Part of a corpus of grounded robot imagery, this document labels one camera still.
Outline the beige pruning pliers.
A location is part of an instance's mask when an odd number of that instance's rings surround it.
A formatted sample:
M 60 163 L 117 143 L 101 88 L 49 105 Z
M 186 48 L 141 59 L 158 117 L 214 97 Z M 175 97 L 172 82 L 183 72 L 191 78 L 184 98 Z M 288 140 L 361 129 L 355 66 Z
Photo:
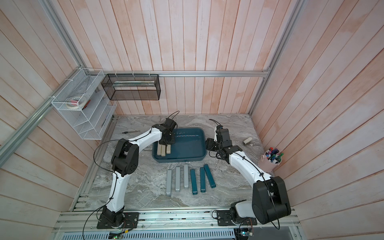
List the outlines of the beige pruning pliers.
M 166 156 L 166 149 L 167 149 L 167 146 L 161 145 L 161 156 L 162 157 Z
M 158 147 L 157 147 L 157 156 L 161 156 L 162 155 L 162 145 L 158 144 Z
M 171 145 L 167 145 L 166 154 L 169 155 L 171 153 Z

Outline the grey pruning pliers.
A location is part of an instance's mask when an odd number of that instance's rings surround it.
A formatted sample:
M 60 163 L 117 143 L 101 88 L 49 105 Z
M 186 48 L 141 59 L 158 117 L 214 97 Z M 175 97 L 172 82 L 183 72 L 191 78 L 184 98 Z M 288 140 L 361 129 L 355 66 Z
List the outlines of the grey pruning pliers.
M 189 188 L 189 166 L 184 164 L 184 188 Z
M 167 170 L 166 195 L 171 196 L 171 192 L 172 192 L 172 170 Z
M 175 190 L 176 190 L 176 192 L 180 192 L 180 190 L 181 190 L 181 167 L 176 167 Z

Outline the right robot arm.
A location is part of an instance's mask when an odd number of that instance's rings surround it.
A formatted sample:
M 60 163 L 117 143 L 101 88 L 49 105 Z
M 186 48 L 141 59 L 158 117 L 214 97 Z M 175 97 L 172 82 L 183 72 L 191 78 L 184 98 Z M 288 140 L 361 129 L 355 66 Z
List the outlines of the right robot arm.
M 285 182 L 259 168 L 239 146 L 232 144 L 229 130 L 222 125 L 215 127 L 215 137 L 206 140 L 206 149 L 216 152 L 215 157 L 237 169 L 253 189 L 252 199 L 231 204 L 231 220 L 241 224 L 246 219 L 256 219 L 267 224 L 291 214 Z

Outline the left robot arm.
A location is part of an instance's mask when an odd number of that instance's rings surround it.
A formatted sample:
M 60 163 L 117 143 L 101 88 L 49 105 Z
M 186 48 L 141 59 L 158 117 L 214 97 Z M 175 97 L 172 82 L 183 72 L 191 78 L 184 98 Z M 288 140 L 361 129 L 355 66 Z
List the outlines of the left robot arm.
M 167 118 L 162 124 L 153 125 L 136 138 L 118 140 L 111 159 L 114 174 L 111 192 L 108 202 L 102 207 L 97 229 L 117 229 L 124 225 L 125 191 L 131 174 L 139 165 L 139 153 L 155 142 L 164 146 L 174 144 L 173 130 L 176 126 L 174 120 Z

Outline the teal plastic storage box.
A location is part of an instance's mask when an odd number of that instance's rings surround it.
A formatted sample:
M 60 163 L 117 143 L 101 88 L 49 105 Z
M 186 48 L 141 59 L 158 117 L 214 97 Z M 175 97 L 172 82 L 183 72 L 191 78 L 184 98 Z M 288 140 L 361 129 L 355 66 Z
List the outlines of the teal plastic storage box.
M 207 155 L 205 133 L 201 128 L 179 128 L 175 133 L 175 143 L 171 153 L 158 156 L 158 142 L 153 143 L 152 157 L 158 163 L 182 163 L 201 161 Z

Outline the teal pruning pliers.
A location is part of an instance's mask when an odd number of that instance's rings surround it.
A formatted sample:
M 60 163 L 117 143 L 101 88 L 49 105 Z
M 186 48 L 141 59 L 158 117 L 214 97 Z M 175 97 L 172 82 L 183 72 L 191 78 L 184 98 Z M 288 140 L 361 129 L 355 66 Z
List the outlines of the teal pruning pliers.
M 191 174 L 192 193 L 193 195 L 197 195 L 198 188 L 197 188 L 196 171 L 194 169 L 191 169 L 190 174 Z
M 204 167 L 200 168 L 200 189 L 201 193 L 206 192 L 206 172 Z
M 212 175 L 212 172 L 209 168 L 209 165 L 208 164 L 205 164 L 204 165 L 204 169 L 206 171 L 206 174 L 207 174 L 207 178 L 208 178 L 208 181 L 209 181 L 209 184 L 210 184 L 210 187 L 211 188 L 215 188 L 216 187 L 216 183 L 215 183 L 215 180 L 213 178 L 213 175 Z

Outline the small beige tape roll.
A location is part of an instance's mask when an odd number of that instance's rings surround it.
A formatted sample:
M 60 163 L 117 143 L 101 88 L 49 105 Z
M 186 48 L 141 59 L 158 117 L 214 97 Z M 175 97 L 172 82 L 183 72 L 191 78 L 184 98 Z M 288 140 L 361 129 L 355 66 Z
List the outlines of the small beige tape roll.
M 253 140 L 252 137 L 249 137 L 249 138 L 245 139 L 245 140 L 243 141 L 243 145 L 247 145 L 247 144 L 249 144 L 252 140 Z

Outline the dark pen on table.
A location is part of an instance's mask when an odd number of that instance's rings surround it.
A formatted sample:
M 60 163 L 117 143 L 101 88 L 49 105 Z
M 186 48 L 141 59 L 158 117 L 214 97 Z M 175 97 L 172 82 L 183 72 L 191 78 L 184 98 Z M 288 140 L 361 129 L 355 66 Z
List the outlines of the dark pen on table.
M 135 130 L 135 131 L 125 131 L 122 132 L 122 134 L 132 134 L 132 133 L 140 133 L 141 131 Z

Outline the pink pen holder cup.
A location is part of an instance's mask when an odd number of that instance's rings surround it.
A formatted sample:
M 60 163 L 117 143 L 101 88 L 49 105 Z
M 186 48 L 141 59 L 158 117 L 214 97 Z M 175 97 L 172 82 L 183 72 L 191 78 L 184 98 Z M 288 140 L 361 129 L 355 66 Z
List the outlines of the pink pen holder cup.
M 283 160 L 283 152 L 280 152 L 278 149 L 269 148 L 265 153 L 261 156 L 261 160 L 259 161 L 259 167 L 264 172 L 272 172 Z

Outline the tape roll in shelf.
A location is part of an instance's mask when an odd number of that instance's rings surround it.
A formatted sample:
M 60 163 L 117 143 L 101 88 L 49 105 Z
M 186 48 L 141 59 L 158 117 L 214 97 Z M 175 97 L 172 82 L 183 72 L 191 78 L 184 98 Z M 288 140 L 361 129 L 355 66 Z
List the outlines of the tape roll in shelf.
M 76 110 L 83 109 L 86 105 L 86 99 L 82 96 L 73 96 L 66 100 L 65 106 L 67 109 Z

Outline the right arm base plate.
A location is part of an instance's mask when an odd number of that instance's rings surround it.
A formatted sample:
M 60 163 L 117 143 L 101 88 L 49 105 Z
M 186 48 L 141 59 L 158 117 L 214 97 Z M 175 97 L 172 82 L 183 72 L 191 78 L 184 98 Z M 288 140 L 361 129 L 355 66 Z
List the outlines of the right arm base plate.
M 219 226 L 235 226 L 235 225 L 246 225 L 246 226 L 256 226 L 256 218 L 242 218 L 240 217 L 235 209 L 229 210 L 215 210 L 216 217 Z

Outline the black mesh wall basket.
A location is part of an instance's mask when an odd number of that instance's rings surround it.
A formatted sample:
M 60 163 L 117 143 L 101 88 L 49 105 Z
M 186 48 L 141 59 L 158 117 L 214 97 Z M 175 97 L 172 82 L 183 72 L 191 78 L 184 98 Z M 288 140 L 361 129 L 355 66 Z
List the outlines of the black mesh wall basket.
M 159 76 L 154 74 L 107 74 L 102 87 L 112 101 L 158 101 L 161 95 Z

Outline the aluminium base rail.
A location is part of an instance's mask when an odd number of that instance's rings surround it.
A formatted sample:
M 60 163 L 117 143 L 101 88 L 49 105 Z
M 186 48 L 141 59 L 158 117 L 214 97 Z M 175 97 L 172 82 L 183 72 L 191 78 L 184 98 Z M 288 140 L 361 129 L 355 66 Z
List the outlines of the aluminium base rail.
M 234 222 L 216 216 L 213 208 L 133 210 L 125 212 L 130 219 L 123 226 L 135 224 L 136 230 L 182 230 L 234 227 Z M 65 212 L 60 214 L 53 232 L 98 231 L 98 217 L 91 212 Z

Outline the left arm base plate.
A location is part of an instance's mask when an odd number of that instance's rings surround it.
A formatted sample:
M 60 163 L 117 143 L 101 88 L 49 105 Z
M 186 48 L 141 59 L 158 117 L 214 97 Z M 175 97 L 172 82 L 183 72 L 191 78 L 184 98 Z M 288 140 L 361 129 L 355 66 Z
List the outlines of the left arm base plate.
M 135 229 L 138 226 L 139 213 L 104 214 L 100 216 L 97 229 Z

